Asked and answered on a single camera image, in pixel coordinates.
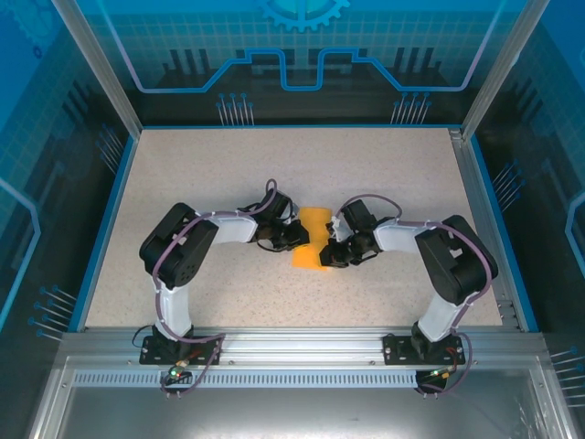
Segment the enclosure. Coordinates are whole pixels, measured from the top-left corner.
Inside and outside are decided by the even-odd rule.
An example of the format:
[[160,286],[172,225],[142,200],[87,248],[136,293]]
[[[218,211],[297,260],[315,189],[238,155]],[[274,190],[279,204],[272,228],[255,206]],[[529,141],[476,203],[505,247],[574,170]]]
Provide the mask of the enclosure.
[[[584,5],[0,2],[3,437],[582,435]],[[166,400],[141,244],[272,177],[301,208],[466,218],[499,274],[457,391],[386,364],[431,301],[419,254],[322,271],[227,243],[189,284],[218,363]]]

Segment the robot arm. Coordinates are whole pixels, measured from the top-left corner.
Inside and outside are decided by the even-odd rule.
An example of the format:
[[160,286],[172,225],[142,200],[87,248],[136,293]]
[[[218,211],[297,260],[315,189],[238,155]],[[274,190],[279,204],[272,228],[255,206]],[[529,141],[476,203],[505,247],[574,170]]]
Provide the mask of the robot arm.
[[[361,200],[344,207],[342,213],[347,226],[335,218],[329,224],[332,238],[320,254],[323,266],[359,265],[389,251],[418,252],[422,257],[436,295],[412,327],[411,343],[425,359],[450,336],[467,301],[485,286],[484,266],[475,251],[447,230],[429,228],[424,223],[400,224],[393,218],[377,220]],[[497,276],[494,257],[463,217],[452,216],[442,224],[469,239],[488,261],[492,278]]]
[[[271,198],[270,189],[260,203],[239,209],[241,216],[213,216],[200,221],[165,258],[158,273],[162,281],[161,311],[173,334],[183,337],[192,328],[188,307],[187,284],[197,274],[212,245],[225,242],[257,242],[268,240],[273,252],[291,250],[309,242],[308,232],[298,220],[298,207],[282,192],[276,193],[271,204],[257,214],[246,212],[264,205]],[[140,249],[140,257],[149,274],[177,233],[201,214],[187,204],[175,204],[156,226]],[[169,340],[169,334],[157,319],[156,330]]]

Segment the beige tabletop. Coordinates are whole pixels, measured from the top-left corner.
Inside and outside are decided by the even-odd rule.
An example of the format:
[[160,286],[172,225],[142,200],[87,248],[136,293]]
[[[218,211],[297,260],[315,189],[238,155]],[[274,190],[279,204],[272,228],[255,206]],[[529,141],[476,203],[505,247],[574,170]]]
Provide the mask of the beige tabletop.
[[[338,209],[357,194],[395,199],[405,220],[460,214],[473,224],[446,129],[269,128],[145,130],[124,190],[88,327],[154,322],[152,281],[138,257],[144,239],[178,201],[199,211],[260,201],[264,183],[299,206]],[[390,205],[367,201],[379,218]],[[359,267],[292,268],[289,252],[255,244],[212,247],[189,284],[199,327],[410,326],[433,295],[418,254],[385,252]],[[467,325],[500,325],[493,294]]]

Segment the yellow object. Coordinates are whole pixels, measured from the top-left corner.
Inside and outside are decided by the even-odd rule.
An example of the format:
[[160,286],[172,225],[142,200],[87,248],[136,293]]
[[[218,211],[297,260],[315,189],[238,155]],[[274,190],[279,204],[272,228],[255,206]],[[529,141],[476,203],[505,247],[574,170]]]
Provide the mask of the yellow object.
[[292,266],[311,270],[327,270],[321,265],[319,253],[329,239],[325,224],[331,222],[332,212],[326,208],[301,208],[299,219],[309,232],[309,243],[292,251]]

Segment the orange block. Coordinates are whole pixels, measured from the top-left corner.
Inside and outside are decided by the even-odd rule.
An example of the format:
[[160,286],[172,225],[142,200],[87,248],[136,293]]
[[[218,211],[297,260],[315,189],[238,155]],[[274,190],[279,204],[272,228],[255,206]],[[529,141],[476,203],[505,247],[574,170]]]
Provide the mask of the orange block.
[[301,208],[299,219],[309,232],[309,243],[292,251],[292,266],[311,270],[327,270],[321,266],[319,253],[329,239],[325,224],[331,222],[332,211],[326,208]]

